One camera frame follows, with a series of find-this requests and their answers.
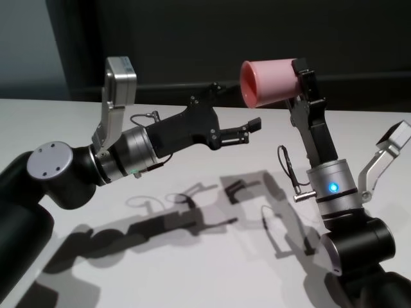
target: silver metal plate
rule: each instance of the silver metal plate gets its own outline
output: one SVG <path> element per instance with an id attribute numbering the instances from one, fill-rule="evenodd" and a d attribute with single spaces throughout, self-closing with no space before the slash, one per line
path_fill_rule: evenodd
<path id="1" fill-rule="evenodd" d="M 64 142 L 54 141 L 39 146 L 27 161 L 28 174 L 37 180 L 50 180 L 61 175 L 73 161 L 73 151 Z"/>

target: silver bracket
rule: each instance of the silver bracket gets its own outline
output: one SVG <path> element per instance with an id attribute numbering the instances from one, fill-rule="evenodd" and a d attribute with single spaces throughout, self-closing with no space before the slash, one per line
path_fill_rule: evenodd
<path id="1" fill-rule="evenodd" d="M 377 181 L 398 157 L 399 152 L 411 138 L 411 126 L 402 121 L 391 127 L 377 143 L 380 149 L 358 175 L 358 191 L 362 202 L 371 201 Z"/>
<path id="2" fill-rule="evenodd" d="M 101 156 L 120 138 L 125 108 L 134 104 L 136 90 L 137 75 L 128 57 L 107 58 L 101 121 L 91 138 L 97 156 Z"/>

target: black cable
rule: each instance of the black cable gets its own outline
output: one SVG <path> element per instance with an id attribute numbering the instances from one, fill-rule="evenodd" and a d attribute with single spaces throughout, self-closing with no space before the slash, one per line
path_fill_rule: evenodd
<path id="1" fill-rule="evenodd" d="M 287 153 L 287 148 L 286 148 L 285 146 L 283 146 L 283 145 L 278 146 L 278 148 L 277 148 L 277 156 L 278 156 L 278 161 L 279 161 L 282 169 L 284 170 L 285 174 L 291 179 L 291 176 L 290 176 L 289 172 L 285 169 L 284 164 L 283 164 L 283 161 L 281 160 L 281 157 L 280 157 L 280 149 L 282 149 L 282 151 L 283 151 L 285 160 L 286 160 L 287 162 L 289 162 L 289 161 L 290 161 L 290 158 L 289 158 L 288 153 Z M 298 185 L 301 185 L 301 186 L 308 186 L 308 185 L 310 184 L 309 182 L 308 182 L 308 183 L 300 183 L 300 182 L 297 182 L 297 183 L 298 183 Z"/>
<path id="2" fill-rule="evenodd" d="M 130 117 L 131 123 L 133 123 L 134 125 L 137 125 L 137 126 L 140 126 L 140 127 L 145 128 L 144 125 L 141 125 L 140 123 L 134 121 L 134 118 L 135 118 L 135 117 L 146 117 L 146 115 L 145 115 L 145 114 L 133 114 L 133 115 Z"/>
<path id="3" fill-rule="evenodd" d="M 133 124 L 135 124 L 135 125 L 137 125 L 137 126 L 140 126 L 141 128 L 146 128 L 144 125 L 136 122 L 136 121 L 134 120 L 135 117 L 148 117 L 147 114 L 133 114 L 133 115 L 130 117 L 131 123 L 133 123 Z M 167 163 L 167 162 L 173 157 L 173 154 L 174 154 L 174 153 L 170 154 L 170 156 L 167 157 L 167 159 L 166 159 L 164 162 L 160 162 L 160 163 L 152 166 L 152 169 L 155 169 L 156 167 L 161 167 L 161 166 L 165 165 L 165 163 Z"/>

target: screw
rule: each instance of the screw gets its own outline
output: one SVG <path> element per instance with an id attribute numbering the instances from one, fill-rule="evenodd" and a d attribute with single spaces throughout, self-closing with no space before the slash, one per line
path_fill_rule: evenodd
<path id="1" fill-rule="evenodd" d="M 369 191 L 364 191 L 362 193 L 362 200 L 363 201 L 370 201 L 371 200 L 371 193 Z"/>

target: table surface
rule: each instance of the table surface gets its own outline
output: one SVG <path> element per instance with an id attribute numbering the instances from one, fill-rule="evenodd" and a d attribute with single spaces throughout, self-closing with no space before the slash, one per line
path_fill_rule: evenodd
<path id="1" fill-rule="evenodd" d="M 3 169 L 45 142 L 90 144 L 101 106 L 2 99 L 0 108 Z M 124 129 L 133 126 L 127 119 L 134 113 L 158 110 L 165 118 L 183 109 L 134 105 Z M 308 160 L 288 111 L 216 112 L 221 128 L 261 117 L 263 129 L 249 144 L 182 150 L 138 180 L 129 176 L 99 187 L 80 209 L 60 209 L 45 197 L 41 205 L 55 219 L 53 236 L 1 307 L 13 307 L 21 298 L 31 303 L 25 307 L 45 308 L 337 307 L 324 284 L 324 265 L 304 246 L 307 237 L 315 248 L 318 234 L 326 231 L 317 205 L 293 203 L 291 183 L 277 161 L 277 146 L 284 144 L 297 176 L 306 181 Z M 329 111 L 326 118 L 354 178 L 390 126 L 403 119 L 411 123 L 411 114 L 399 113 Z M 397 254 L 384 268 L 406 277 L 411 277 L 410 156 L 408 145 L 365 206 L 396 239 Z M 44 269 L 61 245 L 66 248 L 55 257 L 58 262 Z"/>

